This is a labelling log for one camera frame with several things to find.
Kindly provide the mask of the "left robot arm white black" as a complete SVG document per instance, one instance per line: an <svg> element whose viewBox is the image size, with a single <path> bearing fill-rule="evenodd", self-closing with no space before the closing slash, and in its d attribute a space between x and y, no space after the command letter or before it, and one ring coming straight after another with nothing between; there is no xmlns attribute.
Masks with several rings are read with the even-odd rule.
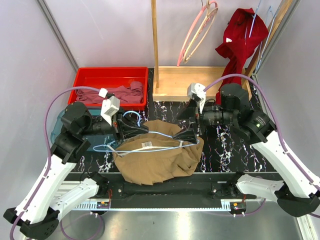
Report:
<svg viewBox="0 0 320 240"><path fill-rule="evenodd" d="M93 116L82 102L69 104L61 117L62 129L48 151L45 167L25 199L15 208L8 208L3 217L19 227L26 240L45 240L59 222L76 206L89 198L103 198L108 194L109 180L94 171L69 192L55 197L59 187L81 160L91 143L87 135L113 135L124 141L149 129L116 111L108 123L101 116Z"/></svg>

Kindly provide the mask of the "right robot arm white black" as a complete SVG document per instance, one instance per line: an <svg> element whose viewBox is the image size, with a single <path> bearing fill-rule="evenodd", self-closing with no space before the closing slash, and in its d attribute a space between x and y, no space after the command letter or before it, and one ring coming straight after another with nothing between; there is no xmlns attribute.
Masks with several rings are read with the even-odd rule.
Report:
<svg viewBox="0 0 320 240"><path fill-rule="evenodd" d="M267 180L238 172L227 183L230 197L254 195L276 202L293 217L313 215L320 205L320 179L290 151L269 116L250 107L246 90L236 83L224 85L219 106L205 105L205 86L200 83L191 83L187 95L190 100L177 118L188 120L189 126L176 133L173 139L197 144L197 132L209 126L230 125L231 130L260 152L282 178Z"/></svg>

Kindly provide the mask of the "light blue wire hanger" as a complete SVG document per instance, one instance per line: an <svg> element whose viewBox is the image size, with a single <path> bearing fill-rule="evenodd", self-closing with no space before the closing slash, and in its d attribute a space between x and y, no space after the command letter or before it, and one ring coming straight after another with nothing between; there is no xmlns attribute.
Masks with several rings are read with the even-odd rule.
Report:
<svg viewBox="0 0 320 240"><path fill-rule="evenodd" d="M259 3L258 3L258 5L257 5L257 7L256 7L256 9L255 9L255 12L254 12L254 15L253 15L253 17L252 17L252 22L251 22L249 34L247 34L247 33L245 34L245 39L249 39L249 38L251 38L251 36L252 36L252 32L253 32L255 20L256 20L257 13L258 13L258 11L259 11L259 8L260 8L261 3L262 3L262 0L259 0Z"/></svg>

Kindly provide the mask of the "red pleated skirt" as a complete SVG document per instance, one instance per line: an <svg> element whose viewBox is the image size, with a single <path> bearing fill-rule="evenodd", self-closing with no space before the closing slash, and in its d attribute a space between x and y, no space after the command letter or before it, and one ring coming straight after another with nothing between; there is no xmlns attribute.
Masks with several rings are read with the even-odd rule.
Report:
<svg viewBox="0 0 320 240"><path fill-rule="evenodd" d="M222 76L241 74L247 59L268 35L264 21L257 15L251 38L245 39L245 35L249 34L254 14L252 8L238 8L233 13L223 33L223 42L215 49L220 56L229 59Z"/></svg>

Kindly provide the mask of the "tan brown garment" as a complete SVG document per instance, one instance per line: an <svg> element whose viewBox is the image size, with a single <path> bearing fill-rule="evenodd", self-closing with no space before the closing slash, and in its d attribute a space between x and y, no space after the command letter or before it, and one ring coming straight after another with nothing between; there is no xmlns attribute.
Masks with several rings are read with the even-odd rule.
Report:
<svg viewBox="0 0 320 240"><path fill-rule="evenodd" d="M170 136L181 130L178 125L161 120L150 120L144 125L149 131ZM195 172L202 157L204 140L200 137L197 139L199 144L178 149L129 154L114 152L113 160L123 178L129 183L152 186L175 177L188 177ZM125 141L116 150L131 151L140 149L145 144L155 147L177 147L179 143L165 136L147 133Z"/></svg>

